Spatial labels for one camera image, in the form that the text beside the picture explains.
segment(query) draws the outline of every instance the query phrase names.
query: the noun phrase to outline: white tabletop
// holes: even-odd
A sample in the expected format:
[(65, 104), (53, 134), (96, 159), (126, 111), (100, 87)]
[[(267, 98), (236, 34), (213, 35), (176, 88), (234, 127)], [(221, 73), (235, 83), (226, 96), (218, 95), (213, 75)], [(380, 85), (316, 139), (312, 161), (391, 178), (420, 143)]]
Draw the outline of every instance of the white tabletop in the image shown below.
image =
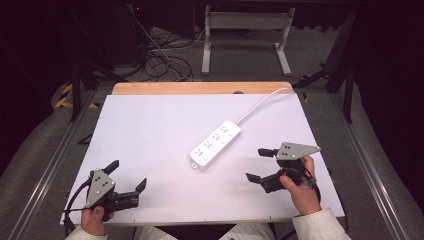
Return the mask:
[[(245, 175), (265, 177), (278, 171), (275, 158), (260, 157), (259, 148), (279, 148), (283, 141), (319, 146), (296, 94), (267, 99), (240, 123), (243, 133), (206, 171), (190, 166), (195, 146), (225, 120), (239, 120), (265, 96), (108, 96), (70, 196), (91, 170), (119, 160), (120, 166), (109, 175), (116, 192), (134, 191), (144, 178), (147, 187), (139, 207), (117, 212), (110, 224), (276, 222), (298, 215), (288, 191), (266, 194)], [(312, 157), (322, 207), (344, 216), (321, 154)], [(81, 192), (73, 208), (85, 205), (85, 194)], [(71, 213), (75, 224), (80, 214)]]

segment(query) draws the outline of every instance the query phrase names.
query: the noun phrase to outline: white power strip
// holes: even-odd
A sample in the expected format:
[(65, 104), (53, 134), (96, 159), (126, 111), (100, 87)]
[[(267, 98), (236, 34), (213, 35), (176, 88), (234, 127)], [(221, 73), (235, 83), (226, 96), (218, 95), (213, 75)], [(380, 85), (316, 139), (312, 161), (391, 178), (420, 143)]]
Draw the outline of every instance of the white power strip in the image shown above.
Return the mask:
[(190, 152), (191, 166), (206, 170), (242, 132), (241, 128), (225, 121)]

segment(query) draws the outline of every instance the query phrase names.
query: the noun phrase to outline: white sleeve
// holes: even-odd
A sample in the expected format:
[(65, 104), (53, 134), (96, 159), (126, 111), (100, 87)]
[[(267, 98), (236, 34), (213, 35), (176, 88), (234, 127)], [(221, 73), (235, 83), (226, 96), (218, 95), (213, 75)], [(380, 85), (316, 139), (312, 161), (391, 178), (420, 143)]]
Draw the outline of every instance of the white sleeve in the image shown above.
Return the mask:
[(107, 235), (93, 236), (85, 232), (81, 226), (78, 226), (65, 240), (107, 240)]
[(331, 209), (293, 218), (299, 239), (347, 240), (350, 237), (334, 216)]

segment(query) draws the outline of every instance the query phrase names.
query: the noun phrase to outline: table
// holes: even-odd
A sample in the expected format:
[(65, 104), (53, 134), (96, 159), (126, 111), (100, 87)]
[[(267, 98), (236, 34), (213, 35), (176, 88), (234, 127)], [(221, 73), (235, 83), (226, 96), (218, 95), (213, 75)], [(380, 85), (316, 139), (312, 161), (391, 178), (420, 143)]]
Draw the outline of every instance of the table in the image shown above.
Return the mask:
[[(191, 168), (189, 152), (223, 119), (234, 120), (267, 95), (263, 93), (284, 87), (289, 89), (268, 98), (241, 123), (243, 133), (206, 171)], [(234, 91), (245, 94), (232, 94)], [(205, 105), (208, 111), (202, 110)], [(245, 176), (276, 173), (279, 168), (275, 159), (259, 157), (257, 149), (279, 148), (283, 140), (316, 145), (289, 83), (120, 83), (103, 106), (71, 195), (90, 170), (119, 159), (120, 167), (110, 174), (116, 182), (115, 191), (133, 191), (144, 178), (147, 187), (140, 195), (138, 208), (119, 212), (109, 224), (160, 226), (287, 220), (298, 214), (289, 193), (280, 190), (266, 194)], [(312, 156), (322, 206), (331, 207), (336, 216), (344, 216), (321, 154)], [(84, 205), (83, 195), (76, 199), (74, 207)], [(80, 222), (79, 214), (71, 214), (76, 224)]]

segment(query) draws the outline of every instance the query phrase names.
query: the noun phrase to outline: desk leg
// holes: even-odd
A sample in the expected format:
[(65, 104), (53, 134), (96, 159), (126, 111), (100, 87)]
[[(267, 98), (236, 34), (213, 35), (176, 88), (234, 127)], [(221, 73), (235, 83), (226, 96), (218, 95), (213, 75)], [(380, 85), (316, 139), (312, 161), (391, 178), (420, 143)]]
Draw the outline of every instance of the desk leg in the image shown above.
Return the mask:
[(287, 61), (286, 55), (284, 54), (284, 46), (287, 42), (287, 37), (289, 36), (290, 27), (293, 21), (295, 8), (290, 8), (288, 17), (284, 21), (284, 32), (281, 37), (280, 43), (275, 43), (275, 50), (278, 54), (278, 59), (280, 60), (281, 68), (283, 69), (285, 76), (291, 76), (291, 70), (289, 63)]
[(205, 10), (205, 46), (203, 48), (202, 74), (209, 74), (209, 66), (211, 62), (211, 42), (210, 42), (210, 24), (209, 24), (210, 6), (206, 6)]

